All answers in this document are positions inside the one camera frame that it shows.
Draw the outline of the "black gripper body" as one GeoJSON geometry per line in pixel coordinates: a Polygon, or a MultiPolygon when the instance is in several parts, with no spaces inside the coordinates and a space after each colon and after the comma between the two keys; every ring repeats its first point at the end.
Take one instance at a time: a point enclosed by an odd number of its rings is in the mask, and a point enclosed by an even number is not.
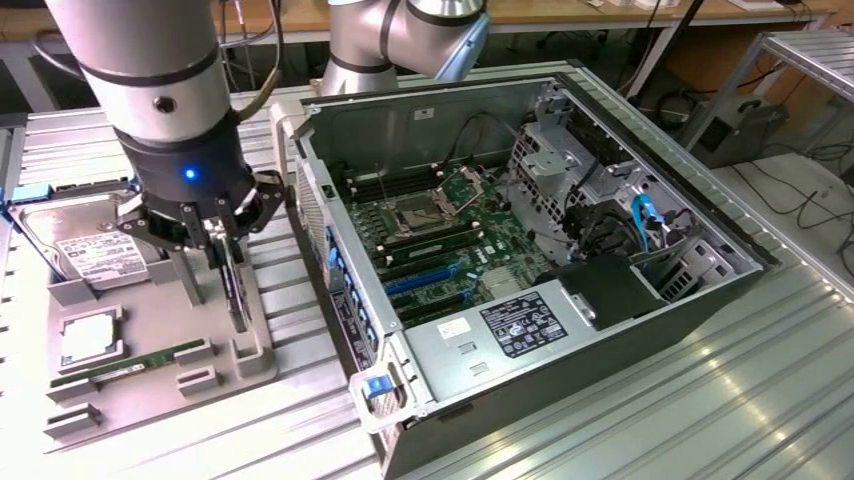
{"type": "Polygon", "coordinates": [[[238,125],[238,113],[230,110],[211,130],[179,142],[145,142],[117,133],[150,209],[178,211],[194,204],[202,211],[214,211],[221,198],[234,207],[242,204],[255,179],[243,158],[238,125]]]}

